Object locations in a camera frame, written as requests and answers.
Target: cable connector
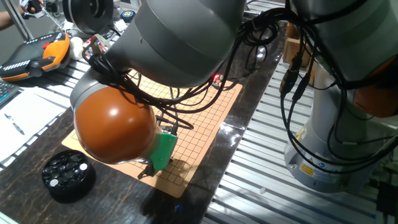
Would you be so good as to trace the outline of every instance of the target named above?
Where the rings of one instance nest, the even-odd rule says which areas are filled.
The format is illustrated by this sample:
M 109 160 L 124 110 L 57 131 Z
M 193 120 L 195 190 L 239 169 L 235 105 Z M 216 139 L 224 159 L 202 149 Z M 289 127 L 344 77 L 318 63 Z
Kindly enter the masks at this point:
M 292 91 L 294 84 L 297 81 L 297 77 L 299 77 L 300 66 L 302 63 L 302 56 L 297 54 L 290 64 L 289 69 L 286 71 L 282 82 L 280 83 L 279 93 L 280 95 L 285 96 L 286 94 Z
M 294 92 L 294 95 L 292 97 L 293 102 L 297 102 L 302 97 L 302 95 L 304 94 L 305 88 L 310 83 L 310 77 L 311 77 L 311 74 L 306 73 L 305 76 L 301 79 L 301 82 L 298 84 L 296 92 Z

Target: black round container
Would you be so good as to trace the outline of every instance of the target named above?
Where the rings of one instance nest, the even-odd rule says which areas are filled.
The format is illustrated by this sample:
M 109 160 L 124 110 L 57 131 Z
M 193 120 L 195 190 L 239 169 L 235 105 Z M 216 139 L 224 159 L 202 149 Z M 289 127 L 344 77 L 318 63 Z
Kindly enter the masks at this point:
M 73 202 L 94 186 L 95 171 L 84 153 L 66 150 L 53 156 L 44 166 L 42 180 L 53 198 Z

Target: slotted metal surface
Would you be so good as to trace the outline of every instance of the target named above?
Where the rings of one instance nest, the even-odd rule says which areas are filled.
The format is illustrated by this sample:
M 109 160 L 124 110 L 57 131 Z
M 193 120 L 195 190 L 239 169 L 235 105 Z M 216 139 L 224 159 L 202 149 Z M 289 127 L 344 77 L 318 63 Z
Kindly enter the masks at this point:
M 278 88 L 288 66 L 280 62 L 274 72 L 203 223 L 377 223 L 378 189 L 324 194 L 302 185 L 287 170 L 283 153 L 288 139 Z M 293 132 L 307 122 L 312 101 L 313 89 L 307 88 L 292 117 Z M 285 107 L 290 108 L 289 100 Z

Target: yellow label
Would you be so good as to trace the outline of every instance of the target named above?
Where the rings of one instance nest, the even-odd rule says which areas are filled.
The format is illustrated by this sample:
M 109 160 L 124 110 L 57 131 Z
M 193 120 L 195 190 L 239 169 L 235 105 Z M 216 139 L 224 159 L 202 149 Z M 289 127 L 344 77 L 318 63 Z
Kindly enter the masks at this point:
M 312 169 L 311 167 L 305 165 L 304 163 L 301 164 L 300 170 L 302 170 L 304 173 L 310 175 L 312 177 L 313 173 L 314 173 L 314 169 Z

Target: person's hand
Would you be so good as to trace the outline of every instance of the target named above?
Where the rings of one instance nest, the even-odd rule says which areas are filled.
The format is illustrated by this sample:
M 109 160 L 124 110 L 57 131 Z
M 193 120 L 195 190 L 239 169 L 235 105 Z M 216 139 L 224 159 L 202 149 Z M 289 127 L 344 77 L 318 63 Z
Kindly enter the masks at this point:
M 39 0 L 39 2 L 40 2 L 40 6 L 44 7 L 43 0 Z M 21 6 L 18 6 L 18 10 L 21 15 L 24 13 L 24 10 L 21 8 Z M 36 12 L 36 10 L 33 7 L 31 7 L 29 13 L 34 14 L 35 12 Z

